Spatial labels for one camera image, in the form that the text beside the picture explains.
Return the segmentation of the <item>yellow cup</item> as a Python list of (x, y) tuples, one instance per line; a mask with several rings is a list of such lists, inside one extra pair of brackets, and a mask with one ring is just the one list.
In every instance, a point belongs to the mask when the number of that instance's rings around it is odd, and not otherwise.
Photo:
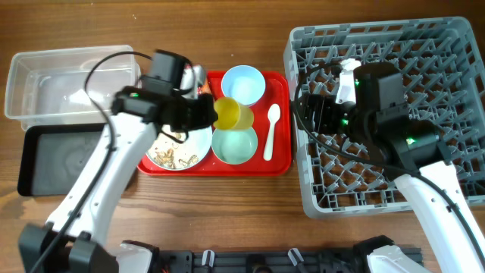
[(218, 130), (247, 130), (255, 120), (253, 111), (235, 99), (223, 97), (215, 101), (217, 120), (213, 126)]

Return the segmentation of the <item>white plastic spoon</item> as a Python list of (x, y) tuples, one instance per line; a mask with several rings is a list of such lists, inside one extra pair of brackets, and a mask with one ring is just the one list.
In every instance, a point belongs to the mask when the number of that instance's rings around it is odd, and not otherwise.
[(274, 131), (276, 123), (280, 120), (280, 116), (280, 106), (278, 104), (273, 104), (268, 110), (269, 129), (263, 154), (263, 159), (267, 162), (272, 159), (274, 148)]

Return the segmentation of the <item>green bowl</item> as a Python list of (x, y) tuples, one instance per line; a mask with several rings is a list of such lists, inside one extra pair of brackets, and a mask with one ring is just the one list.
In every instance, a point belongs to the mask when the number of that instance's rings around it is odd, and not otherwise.
[(218, 130), (213, 132), (211, 148), (218, 159), (228, 165), (241, 165), (253, 157), (258, 148), (255, 130)]

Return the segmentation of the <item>light blue bowl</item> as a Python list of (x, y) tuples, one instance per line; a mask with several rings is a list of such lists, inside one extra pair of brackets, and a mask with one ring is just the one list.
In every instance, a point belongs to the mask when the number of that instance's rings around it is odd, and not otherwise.
[(252, 106), (265, 93), (266, 81), (257, 68), (249, 65), (238, 65), (229, 69), (222, 78), (221, 90), (226, 97)]

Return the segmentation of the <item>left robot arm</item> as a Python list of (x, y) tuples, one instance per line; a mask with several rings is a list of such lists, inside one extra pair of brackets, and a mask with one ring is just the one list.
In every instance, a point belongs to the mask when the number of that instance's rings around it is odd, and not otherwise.
[(188, 134), (217, 120), (214, 99), (199, 94), (200, 82), (183, 86), (192, 62), (156, 50), (140, 81), (114, 94), (105, 126), (80, 176), (43, 226), (28, 224), (18, 247), (27, 272), (161, 272), (156, 246), (125, 240), (109, 252), (106, 237), (114, 209), (136, 166), (167, 125)]

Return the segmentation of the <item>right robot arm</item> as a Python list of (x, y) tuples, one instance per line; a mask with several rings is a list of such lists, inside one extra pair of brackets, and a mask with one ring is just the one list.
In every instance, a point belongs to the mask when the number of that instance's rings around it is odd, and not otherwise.
[(301, 93), (296, 87), (293, 113), (299, 129), (316, 140), (343, 134), (363, 144), (368, 158), (346, 157), (383, 169), (410, 203), (444, 272), (482, 272), (484, 235), (458, 182), (451, 153), (436, 125), (408, 113), (400, 71), (390, 63), (357, 67), (355, 101)]

